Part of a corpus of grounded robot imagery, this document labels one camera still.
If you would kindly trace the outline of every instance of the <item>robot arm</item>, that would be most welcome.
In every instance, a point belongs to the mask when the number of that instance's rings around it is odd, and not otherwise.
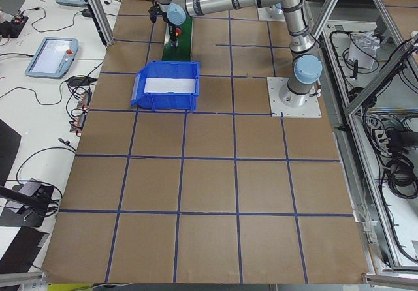
[[[181,25],[187,17],[250,6],[269,7],[278,3],[291,37],[294,67],[294,75],[280,91],[280,96],[286,105],[299,107],[308,100],[310,89],[322,72],[322,64],[315,55],[315,39],[304,19],[304,0],[159,0],[165,20],[173,25]]]

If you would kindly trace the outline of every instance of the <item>black cable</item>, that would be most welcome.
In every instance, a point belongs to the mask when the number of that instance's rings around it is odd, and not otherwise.
[[[66,151],[70,151],[71,153],[74,153],[75,154],[75,152],[73,151],[73,150],[71,150],[71,149],[67,149],[67,148],[65,148],[65,147],[47,147],[46,149],[40,149],[39,151],[36,151],[36,152],[34,152],[32,155],[30,155],[28,158],[26,158],[26,160],[23,162],[23,163],[21,163],[21,165],[19,166],[19,168],[17,169],[17,171],[16,171],[16,181],[18,182],[18,183],[20,183],[20,180],[19,180],[19,173],[20,173],[20,170],[22,170],[22,168],[23,168],[23,166],[30,160],[30,159],[32,159],[32,157],[34,157],[35,155],[38,155],[39,153],[42,153],[42,152],[45,152],[45,151],[49,151],[49,150],[53,150],[53,149],[64,149],[64,150],[66,150]]]
[[[93,70],[91,72],[89,72],[86,77],[90,77],[90,75],[96,70],[98,69],[101,65],[103,64],[103,61],[101,61],[96,67],[93,68]]]
[[[33,57],[33,55],[31,55],[31,54],[24,54],[24,53],[3,53],[3,54],[0,54],[0,56],[6,56],[6,55],[20,55],[20,56]]]
[[[37,29],[37,28],[35,27],[35,24],[36,24],[37,22],[39,22],[40,20],[42,20],[42,19],[45,19],[45,18],[46,18],[46,10],[45,10],[45,8],[43,8],[43,7],[35,7],[35,8],[33,8],[33,10],[40,10],[40,9],[42,9],[42,11],[44,12],[44,16],[43,16],[43,17],[40,17],[40,18],[38,18],[38,19],[36,19],[36,20],[35,20],[35,21],[31,24],[32,28],[33,28],[36,32],[39,32],[39,33],[45,33],[45,32],[57,32],[57,31],[61,31],[61,30],[64,30],[64,29],[68,29],[68,28],[72,27],[72,26],[75,24],[75,19],[76,19],[76,16],[77,16],[78,14],[81,14],[81,13],[82,13],[82,11],[81,11],[81,10],[80,10],[80,11],[78,11],[78,12],[76,12],[76,13],[74,14],[74,16],[72,17],[72,24],[70,24],[70,25],[66,25],[65,27],[62,27],[62,28],[59,28],[59,29],[39,30],[39,29]]]
[[[110,1],[104,1],[104,3],[105,3],[106,5],[110,5],[110,4],[112,4],[112,2],[113,2],[113,0],[110,0]]]
[[[13,88],[13,89],[11,89],[11,90],[7,91],[5,94],[0,95],[0,99],[1,99],[1,98],[3,98],[3,97],[5,97],[6,95],[8,95],[8,94],[12,93],[12,92],[13,92],[13,91],[15,91],[15,90],[19,90],[19,89],[21,89],[21,90],[26,90],[26,91],[32,91],[32,92],[35,94],[35,99],[37,100],[37,102],[38,102],[38,104],[39,104],[39,105],[42,105],[42,106],[53,106],[53,105],[57,105],[57,104],[61,103],[61,102],[62,102],[62,100],[63,100],[63,92],[62,92],[62,90],[61,90],[61,87],[62,87],[62,85],[63,85],[65,82],[66,82],[66,81],[62,81],[62,82],[61,82],[61,84],[59,85],[59,101],[57,101],[57,102],[55,102],[55,103],[42,103],[42,102],[39,100],[39,98],[38,98],[38,94],[37,94],[37,92],[36,92],[34,89],[30,89],[30,88],[27,88],[27,87],[15,87],[15,88]]]

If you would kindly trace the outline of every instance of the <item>black device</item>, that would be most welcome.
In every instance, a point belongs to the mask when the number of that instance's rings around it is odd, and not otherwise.
[[[0,23],[0,35],[3,38],[19,37],[28,19],[19,11],[11,21]]]
[[[387,147],[390,153],[408,153],[405,148],[418,146],[418,132],[388,130],[386,135],[389,139]]]
[[[0,119],[0,197],[13,202],[21,203],[26,207],[33,207],[45,211],[50,203],[54,188],[38,183],[31,195],[20,193],[23,185],[15,185],[11,190],[4,188],[8,175],[18,154],[21,136]],[[43,222],[42,215],[29,213],[28,209],[3,209],[0,215],[0,226],[32,226],[39,227]]]
[[[5,185],[18,154],[21,136],[0,119],[0,185]]]

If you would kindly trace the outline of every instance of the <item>blue storage bin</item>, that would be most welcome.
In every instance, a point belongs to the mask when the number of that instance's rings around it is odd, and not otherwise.
[[[151,61],[135,77],[131,106],[139,105],[142,108],[154,111],[161,109],[196,110],[197,97],[199,96],[199,74],[199,63],[195,61]],[[162,83],[156,79],[148,78],[165,78],[167,80],[162,81]],[[179,79],[187,80],[186,84],[188,86],[179,88]],[[159,89],[159,87],[187,89],[190,93],[167,90],[164,90],[164,92],[161,92],[161,90],[157,92],[149,91]]]

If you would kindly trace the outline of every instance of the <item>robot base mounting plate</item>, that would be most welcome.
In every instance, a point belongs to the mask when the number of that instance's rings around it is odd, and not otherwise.
[[[290,107],[281,101],[279,91],[287,81],[288,78],[284,77],[267,78],[268,97],[270,98],[272,117],[321,118],[321,109],[319,108],[317,97],[310,97],[304,106],[298,108]],[[312,87],[311,93],[315,93],[314,87]]]

